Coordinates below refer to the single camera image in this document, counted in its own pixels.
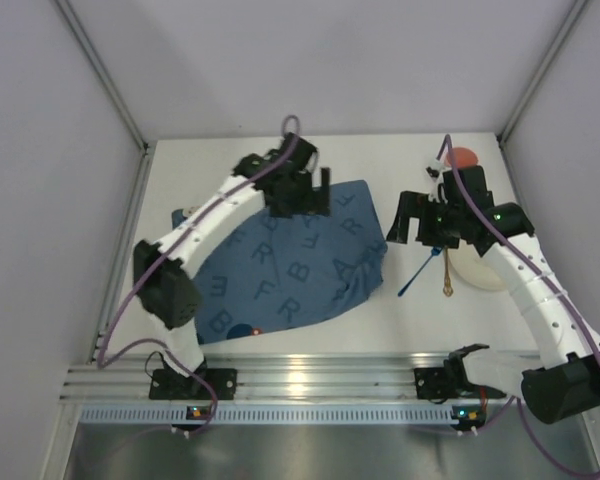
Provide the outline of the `blue letter placemat cloth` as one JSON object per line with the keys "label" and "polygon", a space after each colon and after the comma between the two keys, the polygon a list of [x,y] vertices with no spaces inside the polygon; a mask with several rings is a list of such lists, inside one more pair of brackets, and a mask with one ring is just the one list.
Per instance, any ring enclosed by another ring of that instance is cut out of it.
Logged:
{"label": "blue letter placemat cloth", "polygon": [[200,344],[322,323],[382,285],[388,247],[367,182],[337,183],[330,194],[329,216],[261,210],[205,260],[192,279]]}

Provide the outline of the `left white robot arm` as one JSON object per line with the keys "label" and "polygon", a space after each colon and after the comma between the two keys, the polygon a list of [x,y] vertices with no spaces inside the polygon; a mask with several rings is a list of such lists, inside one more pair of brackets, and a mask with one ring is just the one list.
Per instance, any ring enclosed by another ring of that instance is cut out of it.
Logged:
{"label": "left white robot arm", "polygon": [[192,279],[207,257],[263,209],[282,218],[329,215],[330,170],[321,168],[320,184],[313,184],[318,156],[312,143],[287,133],[278,148],[243,157],[219,190],[170,233],[134,247],[132,294],[148,313],[166,363],[177,374],[190,377],[205,361],[195,325],[202,296]]}

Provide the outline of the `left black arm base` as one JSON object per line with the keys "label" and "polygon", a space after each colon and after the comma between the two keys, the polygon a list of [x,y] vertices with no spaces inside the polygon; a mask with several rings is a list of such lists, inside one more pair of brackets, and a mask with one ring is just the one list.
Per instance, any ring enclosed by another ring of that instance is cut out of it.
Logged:
{"label": "left black arm base", "polygon": [[[151,374],[148,397],[151,400],[210,400],[207,388],[192,377],[185,377],[168,368]],[[238,371],[230,368],[211,368],[203,372],[202,379],[221,401],[233,400],[237,389]]]}

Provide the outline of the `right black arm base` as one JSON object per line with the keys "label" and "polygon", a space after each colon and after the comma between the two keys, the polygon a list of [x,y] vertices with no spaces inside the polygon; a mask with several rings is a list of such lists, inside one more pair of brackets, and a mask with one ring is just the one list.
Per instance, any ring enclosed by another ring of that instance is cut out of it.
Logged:
{"label": "right black arm base", "polygon": [[413,370],[419,400],[441,404],[448,400],[499,400],[506,395],[484,386],[466,386],[453,379],[443,367],[420,367]]}

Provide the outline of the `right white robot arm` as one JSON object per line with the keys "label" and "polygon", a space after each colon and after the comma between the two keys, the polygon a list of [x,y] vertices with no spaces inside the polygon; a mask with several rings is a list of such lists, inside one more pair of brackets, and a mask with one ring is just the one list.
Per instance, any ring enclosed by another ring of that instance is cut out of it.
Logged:
{"label": "right white robot arm", "polygon": [[387,241],[404,244],[409,221],[428,247],[473,247],[504,282],[537,344],[537,362],[484,344],[451,352],[444,365],[453,387],[489,387],[524,400],[541,422],[553,424],[600,406],[600,336],[584,334],[568,294],[549,267],[535,230],[516,203],[495,204],[481,167],[440,175],[437,194],[404,191]]}

